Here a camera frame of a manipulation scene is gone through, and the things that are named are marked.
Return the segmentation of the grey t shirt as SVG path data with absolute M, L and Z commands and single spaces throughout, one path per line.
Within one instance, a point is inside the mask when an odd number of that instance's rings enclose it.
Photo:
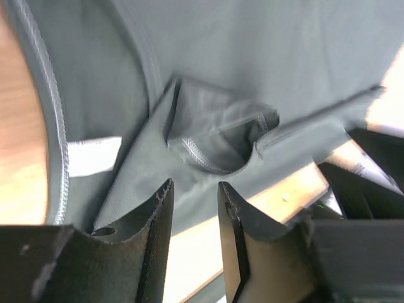
M 167 179 L 172 231 L 345 141 L 403 43 L 402 1 L 5 1 L 39 94 L 47 223 L 89 232 Z

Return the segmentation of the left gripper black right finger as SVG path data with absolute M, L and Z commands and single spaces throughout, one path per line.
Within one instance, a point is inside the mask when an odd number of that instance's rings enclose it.
M 304 224 L 284 225 L 218 184 L 227 302 L 332 302 Z

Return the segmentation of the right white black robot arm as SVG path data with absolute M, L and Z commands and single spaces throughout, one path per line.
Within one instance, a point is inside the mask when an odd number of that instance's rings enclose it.
M 350 220 L 403 219 L 403 138 L 356 127 L 348 132 L 361 148 L 357 164 L 323 161 L 318 169 Z

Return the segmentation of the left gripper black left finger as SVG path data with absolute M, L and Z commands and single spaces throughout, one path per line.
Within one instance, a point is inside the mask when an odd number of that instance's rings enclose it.
M 1 227 L 2 302 L 161 302 L 174 183 L 92 234 L 72 225 Z

